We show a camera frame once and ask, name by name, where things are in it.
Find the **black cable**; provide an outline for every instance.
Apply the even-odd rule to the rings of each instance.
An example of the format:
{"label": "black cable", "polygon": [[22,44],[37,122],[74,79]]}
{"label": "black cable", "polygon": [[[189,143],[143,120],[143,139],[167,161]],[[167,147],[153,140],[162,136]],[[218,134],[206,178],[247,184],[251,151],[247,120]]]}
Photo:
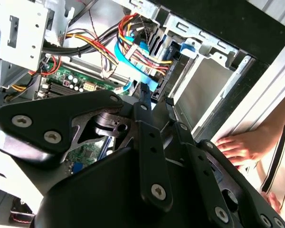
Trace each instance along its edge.
{"label": "black cable", "polygon": [[35,73],[32,75],[31,79],[29,80],[28,84],[26,85],[26,88],[22,92],[14,92],[11,95],[8,95],[4,101],[5,102],[11,102],[15,100],[16,98],[20,97],[22,94],[24,94],[34,83],[36,82],[38,77],[38,73]]}
{"label": "black cable", "polygon": [[76,21],[78,21],[86,12],[88,12],[94,5],[97,3],[98,0],[91,0],[89,4],[87,4],[73,19],[71,19],[69,23],[69,27],[73,25]]}
{"label": "black cable", "polygon": [[[118,32],[118,25],[119,25],[119,22],[113,25],[112,27],[110,27],[107,31],[105,31],[103,34],[99,36],[99,40],[102,43],[102,45],[106,46],[114,39],[116,33]],[[141,26],[142,26],[142,23],[139,22],[139,23],[135,23],[131,25],[131,28],[135,29],[135,28],[140,28]],[[152,24],[145,22],[145,26],[150,27],[152,26]],[[92,52],[97,51],[94,47],[91,47],[89,45],[84,45],[79,48],[76,48],[76,47],[66,48],[66,47],[56,47],[56,46],[53,46],[45,42],[43,46],[44,53],[49,53],[51,55],[57,55],[57,56],[68,56],[68,57],[76,56],[78,55],[78,50],[80,51],[81,54],[92,53]]]}

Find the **red wire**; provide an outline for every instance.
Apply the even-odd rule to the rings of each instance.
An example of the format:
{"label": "red wire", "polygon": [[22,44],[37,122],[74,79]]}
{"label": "red wire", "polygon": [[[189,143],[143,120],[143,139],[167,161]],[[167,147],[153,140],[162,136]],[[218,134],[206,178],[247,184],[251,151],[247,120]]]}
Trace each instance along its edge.
{"label": "red wire", "polygon": [[109,53],[110,55],[112,55],[112,56],[114,56],[115,57],[115,55],[111,52],[111,51],[109,51],[105,46],[103,46],[101,43],[99,43],[98,41],[95,41],[95,40],[93,40],[93,39],[90,39],[89,37],[85,37],[86,39],[88,39],[89,41],[91,41],[93,44],[95,44],[96,46],[98,46],[99,48],[101,48],[101,49],[103,49],[103,50],[105,50],[107,53]]}
{"label": "red wire", "polygon": [[[53,67],[52,67],[52,69],[48,72],[48,73],[41,73],[42,75],[51,75],[51,74],[53,74],[54,72],[52,72],[54,69],[56,69],[56,66],[57,66],[57,62],[56,62],[56,59],[55,59],[55,57],[54,56],[52,56],[52,59],[53,59],[53,62],[54,62],[54,65],[53,65]],[[36,72],[34,72],[34,71],[29,71],[28,72],[29,74],[34,74],[34,73],[36,73]]]}
{"label": "red wire", "polygon": [[54,56],[52,56],[52,59],[53,59],[53,62],[54,62],[54,65],[52,67],[52,69],[48,72],[48,73],[41,73],[42,75],[52,75],[53,73],[55,73],[56,71],[58,71],[60,65],[61,65],[61,57],[59,56],[59,64],[58,64],[58,67],[56,68],[57,66],[57,62],[56,62],[56,59]]}
{"label": "red wire", "polygon": [[11,215],[11,217],[12,217],[12,219],[13,219],[15,222],[25,223],[25,224],[31,223],[31,222],[29,222],[29,221],[18,220],[18,219],[16,219],[13,215]]}
{"label": "red wire", "polygon": [[76,0],[76,1],[82,3],[82,4],[84,4],[86,6],[86,4],[83,1],[81,1],[81,0]]}

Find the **screw hole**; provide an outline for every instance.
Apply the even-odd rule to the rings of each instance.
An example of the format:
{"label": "screw hole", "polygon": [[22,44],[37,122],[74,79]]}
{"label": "screw hole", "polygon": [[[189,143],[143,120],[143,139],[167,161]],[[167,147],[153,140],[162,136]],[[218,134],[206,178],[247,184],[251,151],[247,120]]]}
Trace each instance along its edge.
{"label": "screw hole", "polygon": [[181,159],[179,159],[179,163],[181,163],[181,164],[185,164],[185,160],[183,160],[182,158]]}
{"label": "screw hole", "polygon": [[17,119],[17,122],[18,123],[23,123],[23,124],[26,124],[27,123],[27,120],[22,118],[22,119]]}
{"label": "screw hole", "polygon": [[150,150],[151,150],[151,152],[153,152],[153,153],[156,153],[156,152],[157,152],[154,147],[151,147]]}
{"label": "screw hole", "polygon": [[127,129],[128,129],[128,126],[125,125],[125,124],[121,124],[121,125],[119,125],[119,126],[117,127],[117,130],[118,130],[119,132],[123,132],[123,131],[125,131],[125,130],[127,130]]}

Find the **green circuit board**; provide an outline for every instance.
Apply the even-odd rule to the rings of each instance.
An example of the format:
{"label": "green circuit board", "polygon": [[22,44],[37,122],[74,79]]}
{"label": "green circuit board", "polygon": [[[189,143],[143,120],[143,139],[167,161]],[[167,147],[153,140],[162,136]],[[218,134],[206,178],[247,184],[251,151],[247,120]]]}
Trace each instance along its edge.
{"label": "green circuit board", "polygon": [[[53,67],[53,64],[49,63],[48,67],[49,67],[49,69],[51,69]],[[77,78],[78,79],[77,84],[80,86],[83,86],[85,84],[85,82],[89,82],[89,83],[94,84],[95,90],[107,89],[107,90],[113,91],[116,87],[118,87],[118,84],[116,84],[116,82],[113,82],[110,79],[108,79],[109,80],[108,83],[111,83],[111,84],[114,83],[114,84],[116,84],[116,87],[111,86],[105,82],[99,81],[97,79],[94,79],[92,77],[88,77],[88,76],[85,76],[83,74],[70,71],[70,70],[68,70],[62,66],[59,68],[59,70],[56,73],[49,75],[47,77],[47,81],[53,81],[57,84],[63,85],[64,80],[66,80],[69,75],[72,75],[73,77]],[[128,94],[129,94],[129,92],[125,91],[119,95],[128,95]]]}

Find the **wire bundle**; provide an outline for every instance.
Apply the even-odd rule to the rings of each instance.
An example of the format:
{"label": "wire bundle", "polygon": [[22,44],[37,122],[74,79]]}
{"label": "wire bundle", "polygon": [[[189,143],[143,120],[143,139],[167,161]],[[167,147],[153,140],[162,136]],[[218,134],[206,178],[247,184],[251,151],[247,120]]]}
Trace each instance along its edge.
{"label": "wire bundle", "polygon": [[54,65],[50,71],[42,72],[42,68],[47,63],[47,61],[45,63],[41,63],[38,72],[34,72],[34,71],[28,72],[28,74],[31,75],[31,78],[26,85],[12,85],[11,86],[13,89],[16,90],[16,92],[6,96],[5,101],[10,102],[10,101],[16,99],[17,97],[21,96],[22,94],[24,94],[30,87],[32,87],[32,85],[34,85],[36,83],[36,80],[37,80],[37,77],[39,74],[41,74],[42,76],[48,76],[48,75],[52,75],[52,74],[56,73],[61,66],[61,57],[58,58],[58,64],[57,64],[54,56],[52,56],[51,58],[54,62]]}
{"label": "wire bundle", "polygon": [[[120,48],[122,49],[122,53],[126,53],[132,45],[135,45],[133,42],[126,39],[125,35],[130,35],[131,22],[138,18],[139,15],[137,13],[133,15],[125,16],[118,25],[118,42],[120,43]],[[138,63],[142,66],[150,70],[155,70],[162,74],[163,76],[166,74],[166,71],[169,69],[169,65],[172,61],[161,61],[154,57],[151,57],[148,53],[140,48],[137,48],[134,54],[130,58],[133,62]]]}

